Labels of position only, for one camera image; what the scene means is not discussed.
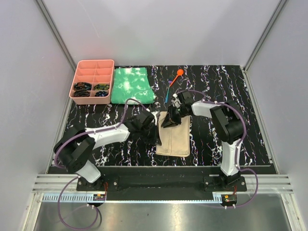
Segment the beige cloth napkin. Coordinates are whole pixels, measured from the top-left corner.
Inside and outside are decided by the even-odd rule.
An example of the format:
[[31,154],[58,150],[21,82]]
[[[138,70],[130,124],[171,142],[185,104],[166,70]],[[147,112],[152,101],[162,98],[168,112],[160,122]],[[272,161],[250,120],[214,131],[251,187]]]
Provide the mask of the beige cloth napkin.
[[158,132],[161,145],[156,146],[156,154],[164,156],[188,157],[190,155],[190,117],[181,119],[181,124],[162,128],[167,112],[160,112]]

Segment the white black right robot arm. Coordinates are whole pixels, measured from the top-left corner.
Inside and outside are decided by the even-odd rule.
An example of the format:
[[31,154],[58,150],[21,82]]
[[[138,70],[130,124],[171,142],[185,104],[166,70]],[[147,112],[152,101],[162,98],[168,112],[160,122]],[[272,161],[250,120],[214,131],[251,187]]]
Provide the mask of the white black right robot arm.
[[213,186],[229,191],[240,182],[240,149],[246,136],[246,123],[234,101],[208,102],[205,99],[195,101],[195,90],[180,91],[171,99],[161,127],[170,128],[181,124],[186,116],[203,116],[212,120],[217,137],[222,142],[222,162],[219,176]]

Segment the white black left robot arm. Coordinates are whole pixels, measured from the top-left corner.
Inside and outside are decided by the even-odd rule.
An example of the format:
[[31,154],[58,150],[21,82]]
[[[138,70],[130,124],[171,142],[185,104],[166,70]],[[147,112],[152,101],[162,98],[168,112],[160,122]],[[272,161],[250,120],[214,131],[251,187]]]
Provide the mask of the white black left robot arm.
[[54,146],[56,164],[70,174],[76,173],[91,189],[103,187],[100,170],[90,161],[96,148],[127,140],[142,140],[146,144],[161,144],[159,138],[158,111],[143,111],[123,122],[102,128],[71,127]]

